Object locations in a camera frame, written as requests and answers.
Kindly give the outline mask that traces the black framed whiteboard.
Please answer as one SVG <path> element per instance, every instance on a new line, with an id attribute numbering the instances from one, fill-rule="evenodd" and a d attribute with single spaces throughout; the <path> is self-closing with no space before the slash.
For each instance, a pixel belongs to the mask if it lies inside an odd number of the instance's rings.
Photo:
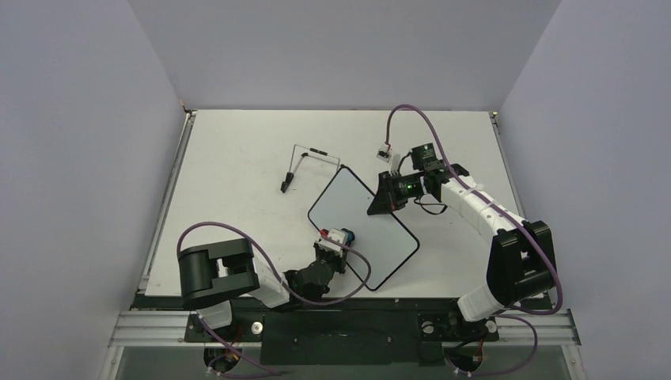
<path id="1" fill-rule="evenodd" d="M 419 239 L 395 215 L 369 216 L 373 192 L 349 167 L 342 165 L 328 182 L 307 218 L 318 230 L 346 229 L 354 248 L 372 269 L 366 282 L 378 291 L 420 248 Z"/>

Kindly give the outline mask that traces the blue whiteboard eraser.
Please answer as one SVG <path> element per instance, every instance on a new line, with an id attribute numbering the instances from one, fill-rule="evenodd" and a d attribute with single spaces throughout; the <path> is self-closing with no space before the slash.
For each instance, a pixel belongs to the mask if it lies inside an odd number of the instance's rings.
<path id="1" fill-rule="evenodd" d="M 354 235 L 354 233 L 353 233 L 351 230 L 348 230 L 348 229 L 346 229 L 346 228 L 342 228 L 341 231 L 346 235 L 345 240 L 344 240 L 344 244 L 345 244 L 346 246 L 351 246 L 352 243 L 353 243 L 354 240 L 355 240 L 355 235 Z"/>

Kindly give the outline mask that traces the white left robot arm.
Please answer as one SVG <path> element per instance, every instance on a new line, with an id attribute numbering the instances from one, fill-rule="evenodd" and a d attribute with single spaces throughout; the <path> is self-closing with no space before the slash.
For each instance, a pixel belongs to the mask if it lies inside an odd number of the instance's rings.
<path id="1" fill-rule="evenodd" d="M 177 255 L 183 308 L 205 319 L 205 330 L 227 340 L 236 329 L 231 300 L 249 295 L 269 310 L 295 310 L 319 303 L 336 273 L 346 270 L 347 251 L 319 238 L 315 260 L 279 276 L 255 256 L 246 238 L 199 245 Z"/>

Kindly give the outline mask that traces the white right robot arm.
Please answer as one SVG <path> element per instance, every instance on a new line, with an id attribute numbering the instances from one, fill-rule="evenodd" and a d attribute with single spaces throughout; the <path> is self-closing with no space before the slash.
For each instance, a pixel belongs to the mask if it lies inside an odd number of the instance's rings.
<path id="1" fill-rule="evenodd" d="M 392 214 L 409 200 L 430 195 L 458 213 L 491 245 L 486 279 L 459 297 L 458 309 L 446 317 L 446 327 L 453 336 L 465 338 L 477 329 L 479 320 L 558 286 L 547 224 L 529 222 L 505 209 L 465 168 L 438 158 L 431 143 L 411 149 L 407 156 L 413 171 L 403 175 L 404 157 L 393 153 L 388 143 L 377 151 L 377 158 L 388 162 L 390 169 L 378 175 L 368 215 Z"/>

